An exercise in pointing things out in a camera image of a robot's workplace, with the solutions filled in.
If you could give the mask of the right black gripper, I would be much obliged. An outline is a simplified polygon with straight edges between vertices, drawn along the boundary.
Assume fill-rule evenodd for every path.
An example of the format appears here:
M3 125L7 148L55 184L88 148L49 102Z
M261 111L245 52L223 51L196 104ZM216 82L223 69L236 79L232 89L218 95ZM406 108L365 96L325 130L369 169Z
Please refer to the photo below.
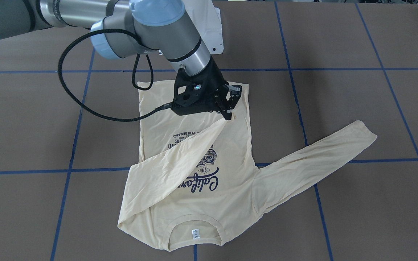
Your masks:
M214 111L229 121L241 96L242 86L228 85L214 59L210 58L207 66L194 76L179 68L174 83L173 112L183 116Z

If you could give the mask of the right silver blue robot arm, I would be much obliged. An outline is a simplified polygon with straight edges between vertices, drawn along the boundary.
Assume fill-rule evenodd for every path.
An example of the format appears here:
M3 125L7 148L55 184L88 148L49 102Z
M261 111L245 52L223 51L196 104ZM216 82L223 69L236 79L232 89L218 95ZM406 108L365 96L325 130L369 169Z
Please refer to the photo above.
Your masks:
M58 77L65 92L96 117L118 122L139 121L165 109L179 116L216 112L230 120L242 95L222 76L214 54L224 49L222 22L211 0L0 0L0 40L47 28L85 28L63 51ZM173 99L148 114L120 119L88 108L63 79L65 58L77 44L90 39L94 50L107 59L139 59L161 51L176 71Z

